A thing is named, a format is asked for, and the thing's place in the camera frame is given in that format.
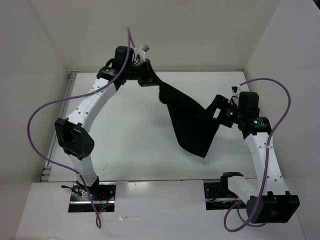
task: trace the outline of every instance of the wall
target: wall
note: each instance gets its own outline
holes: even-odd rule
[[[126,27],[137,45],[150,46],[154,69],[243,69],[278,2],[31,0],[72,71],[99,70],[127,44]]]
[[[291,109],[274,141],[282,173],[290,177],[291,192],[299,194],[298,216],[307,240],[320,235],[320,211],[315,208],[320,196],[319,39],[320,11],[314,2],[281,0],[244,71],[247,80],[274,78],[291,93]],[[269,82],[249,88],[259,93],[261,113],[274,126],[287,105],[286,94]]]
[[[68,72],[28,1],[0,1],[0,233],[13,239],[44,161],[27,139],[27,121],[42,103],[64,95]],[[36,117],[32,136],[46,153],[59,104]]]

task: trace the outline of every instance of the white wall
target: white wall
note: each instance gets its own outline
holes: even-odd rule
[[[307,240],[319,239],[320,10],[312,0],[281,0],[258,43],[246,79],[274,78],[291,93],[290,112],[274,136],[281,171],[299,194],[298,216]],[[274,126],[285,110],[284,91],[269,82],[252,83],[262,115]]]
[[[93,71],[149,44],[154,69],[243,69],[279,0],[31,0],[69,70]]]
[[[29,145],[28,118],[64,95],[68,72],[28,1],[0,1],[0,33],[0,238],[6,240],[14,238],[31,183],[44,166]],[[32,125],[43,153],[60,109],[44,110]]]

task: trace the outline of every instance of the folded black fabric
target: folded black fabric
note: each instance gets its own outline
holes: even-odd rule
[[[179,145],[204,158],[219,128],[213,118],[214,112],[209,107],[204,109],[194,99],[163,81],[159,88],[159,99],[168,107]]]

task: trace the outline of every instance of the black cloth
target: black cloth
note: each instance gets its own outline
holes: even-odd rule
[[[214,112],[163,81],[159,88],[159,99],[167,105],[179,145],[204,158],[219,128]]]

